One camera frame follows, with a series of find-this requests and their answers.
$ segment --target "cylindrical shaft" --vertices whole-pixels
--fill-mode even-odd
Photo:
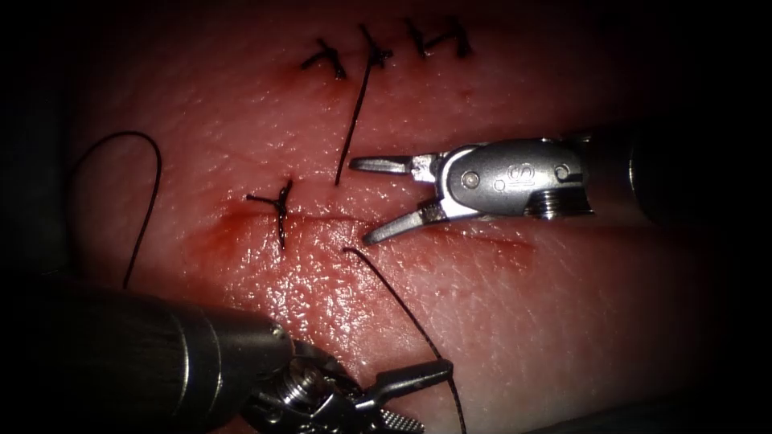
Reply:
[[[33,278],[14,307],[25,390],[60,428],[206,432],[232,419],[293,344],[268,317]]]
[[[707,132],[684,119],[593,131],[582,146],[587,199],[602,224],[708,227],[727,200]],[[726,162],[727,170],[732,162]]]

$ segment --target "black suture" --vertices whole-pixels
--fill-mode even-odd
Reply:
[[[356,120],[359,118],[359,112],[362,110],[362,103],[364,102],[364,94],[368,90],[368,80],[370,80],[370,71],[374,65],[379,65],[381,68],[386,68],[384,60],[394,55],[391,50],[382,50],[378,47],[378,44],[373,40],[368,32],[368,29],[363,25],[359,25],[359,29],[362,31],[364,38],[368,41],[370,52],[368,54],[368,64],[364,68],[364,78],[362,79],[362,87],[359,88],[359,95],[356,97],[356,105],[354,106],[354,113],[351,115],[351,124],[348,126],[348,133],[346,134],[346,141],[343,143],[343,149],[340,152],[340,160],[338,161],[338,170],[335,172],[335,186],[340,184],[340,174],[343,172],[343,163],[346,161],[348,155],[348,149],[351,148],[351,138],[354,137],[354,128],[356,127]]]
[[[65,182],[65,189],[69,196],[70,188],[72,187],[72,180],[74,179],[78,169],[83,164],[84,161],[88,157],[92,155],[92,153],[103,146],[105,143],[113,140],[116,137],[124,137],[124,136],[136,136],[141,137],[142,139],[145,139],[150,146],[153,147],[153,151],[155,152],[155,182],[153,184],[153,193],[150,195],[150,203],[147,207],[147,212],[145,213],[145,219],[142,221],[142,227],[139,230],[139,235],[137,235],[137,240],[134,242],[134,249],[131,252],[131,259],[129,259],[129,266],[126,268],[126,273],[123,276],[123,284],[122,288],[124,290],[127,290],[129,288],[129,278],[131,277],[131,272],[134,270],[134,263],[137,261],[137,255],[139,254],[139,248],[142,245],[142,239],[145,237],[145,230],[147,229],[147,224],[150,222],[150,215],[153,213],[153,207],[155,206],[155,199],[158,197],[158,188],[161,186],[161,168],[162,168],[162,159],[161,159],[161,150],[158,148],[158,144],[153,140],[152,137],[148,136],[147,134],[141,132],[141,131],[118,131],[116,133],[109,134],[91,145],[86,152],[80,156],[80,159],[75,163],[75,165],[70,169],[66,182]]]
[[[359,257],[359,259],[364,262],[368,268],[370,268],[370,271],[375,273],[376,277],[378,277],[378,280],[380,280],[380,283],[384,284],[386,289],[392,294],[392,297],[394,297],[394,300],[396,300],[397,304],[400,305],[402,310],[408,314],[408,317],[410,318],[410,321],[413,322],[413,325],[416,326],[416,329],[418,329],[418,332],[423,336],[424,340],[426,340],[426,343],[429,344],[429,348],[432,349],[432,352],[434,353],[434,357],[437,359],[443,358],[440,355],[440,351],[437,349],[437,346],[434,345],[434,342],[432,341],[432,338],[429,337],[429,334],[426,333],[426,330],[421,326],[421,323],[418,322],[418,319],[415,315],[413,315],[413,312],[410,310],[410,308],[402,301],[402,298],[399,296],[399,294],[396,293],[394,288],[391,286],[391,284],[388,283],[386,280],[386,277],[384,277],[383,274],[381,274],[380,270],[376,268],[376,266],[364,255],[364,253],[360,252],[359,250],[355,248],[343,248],[343,253],[353,253]],[[461,433],[466,434],[466,421],[464,420],[464,411],[461,407],[461,399],[458,397],[458,389],[456,388],[456,382],[453,380],[453,377],[450,377],[448,379],[448,386],[450,387],[450,394],[453,396],[453,401],[456,404],[456,412],[458,413],[458,423],[461,425]]]
[[[287,236],[284,230],[284,219],[286,219],[287,217],[287,197],[290,196],[290,190],[292,190],[292,179],[287,181],[287,186],[282,187],[281,190],[279,191],[279,199],[273,200],[273,199],[261,198],[261,197],[253,196],[251,194],[247,194],[246,196],[247,200],[254,200],[257,202],[269,203],[273,205],[273,207],[276,209],[276,212],[278,214],[276,218],[276,222],[278,225],[279,245],[281,245],[281,250],[284,250],[285,248],[285,239]]]
[[[330,60],[330,62],[332,62],[333,69],[335,69],[335,79],[345,80],[347,77],[346,70],[343,69],[343,65],[340,63],[340,59],[338,58],[338,50],[335,50],[334,48],[330,48],[329,46],[327,46],[327,44],[324,42],[324,39],[322,38],[316,39],[316,43],[322,47],[322,50],[312,55],[305,62],[301,63],[300,69],[308,69],[308,67],[310,67],[320,59],[328,59]]]
[[[411,21],[409,18],[406,18],[404,22],[408,26],[408,35],[410,35],[410,39],[413,40],[413,43],[418,50],[418,55],[422,59],[426,58],[426,55],[428,54],[426,52],[427,50],[447,39],[456,39],[458,44],[456,46],[456,56],[458,58],[463,59],[472,53],[472,46],[469,44],[469,38],[466,36],[466,30],[456,17],[448,17],[448,22],[450,23],[449,31],[439,35],[434,39],[429,40],[426,43],[424,43],[424,34],[421,33],[421,31],[419,31],[415,25],[413,25],[413,21]]]

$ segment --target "skin surface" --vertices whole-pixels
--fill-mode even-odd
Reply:
[[[73,73],[69,161],[121,129],[148,133],[162,185],[129,282],[133,291],[261,311],[334,354],[363,385],[433,356],[362,249],[455,365],[469,432],[517,432],[656,396],[700,377],[710,351],[704,246],[654,228],[528,219],[460,222],[364,248],[361,235],[431,197],[407,178],[335,168],[368,46],[373,68],[349,157],[422,154],[474,141],[549,136],[677,106],[693,92],[687,56],[654,7],[547,3],[387,6],[285,2],[175,7],[103,25]],[[421,59],[456,14],[455,42]],[[340,53],[301,71],[315,40]],[[83,271],[119,285],[144,217],[154,156],[136,138],[78,174],[70,216]],[[287,247],[271,199],[292,179]],[[392,408],[427,432],[457,432],[446,385]],[[250,432],[243,422],[224,428]]]

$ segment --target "metal screw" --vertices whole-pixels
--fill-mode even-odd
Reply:
[[[555,168],[555,176],[560,181],[565,181],[569,177],[569,168],[565,164],[561,164]]]
[[[480,185],[480,177],[475,172],[466,172],[461,176],[461,183],[468,189],[475,189]]]

